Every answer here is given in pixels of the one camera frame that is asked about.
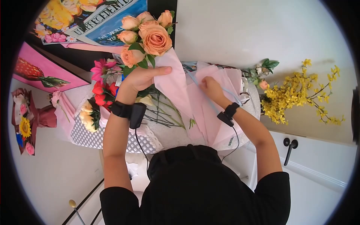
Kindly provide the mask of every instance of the brass knob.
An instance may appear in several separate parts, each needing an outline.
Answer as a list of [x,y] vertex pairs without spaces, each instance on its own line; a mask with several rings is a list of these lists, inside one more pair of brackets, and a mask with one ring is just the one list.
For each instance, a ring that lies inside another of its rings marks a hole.
[[76,202],[72,199],[69,200],[69,205],[73,208],[76,208]]

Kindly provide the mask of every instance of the sunflower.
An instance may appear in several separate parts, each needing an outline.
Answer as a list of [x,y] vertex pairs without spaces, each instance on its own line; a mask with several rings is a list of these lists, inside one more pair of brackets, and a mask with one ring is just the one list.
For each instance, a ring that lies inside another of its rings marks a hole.
[[31,134],[30,121],[27,118],[21,117],[19,130],[23,137],[25,138],[30,137]]

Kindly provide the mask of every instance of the pink gerbera daisy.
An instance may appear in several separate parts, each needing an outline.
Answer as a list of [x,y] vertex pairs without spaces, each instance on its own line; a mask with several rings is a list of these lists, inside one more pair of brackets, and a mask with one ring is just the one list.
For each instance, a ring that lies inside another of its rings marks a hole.
[[100,61],[94,61],[95,67],[93,67],[90,71],[93,72],[92,80],[100,81],[103,84],[102,75],[107,74],[108,69],[115,66],[116,62],[106,62],[105,59],[100,59]]

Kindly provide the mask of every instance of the black cable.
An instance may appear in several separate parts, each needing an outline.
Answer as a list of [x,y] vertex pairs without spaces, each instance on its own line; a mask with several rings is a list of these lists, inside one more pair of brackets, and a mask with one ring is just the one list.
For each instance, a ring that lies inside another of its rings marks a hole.
[[233,153],[236,149],[238,149],[239,144],[240,144],[238,133],[236,132],[236,130],[235,130],[234,127],[232,127],[232,128],[234,129],[235,134],[236,134],[236,137],[238,138],[238,146],[237,146],[232,152],[230,152],[229,154],[227,154],[226,156],[230,155],[230,154]]
[[149,180],[151,181],[151,179],[150,179],[150,177],[149,177],[149,174],[148,174],[149,159],[148,159],[148,157],[146,156],[143,148],[142,148],[141,145],[140,145],[140,142],[139,142],[139,140],[138,140],[138,135],[136,134],[136,129],[135,129],[135,137],[136,137],[136,141],[138,142],[138,144],[139,144],[139,146],[140,146],[141,151],[144,153],[144,156],[145,156],[145,158],[146,158],[146,175],[148,176]]

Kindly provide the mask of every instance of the person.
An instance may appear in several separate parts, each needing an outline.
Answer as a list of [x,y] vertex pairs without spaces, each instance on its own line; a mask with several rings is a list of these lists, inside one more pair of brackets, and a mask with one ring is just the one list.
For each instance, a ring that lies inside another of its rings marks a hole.
[[[154,76],[171,71],[171,67],[136,68],[120,85],[116,101],[132,105]],[[232,104],[212,77],[205,77],[199,86],[223,109]],[[221,163],[216,150],[188,145],[153,156],[151,181],[139,207],[125,162],[129,120],[111,113],[103,140],[105,189],[100,194],[105,224],[286,224],[289,174],[282,171],[272,136],[242,108],[236,109],[233,119],[256,147],[255,192]]]

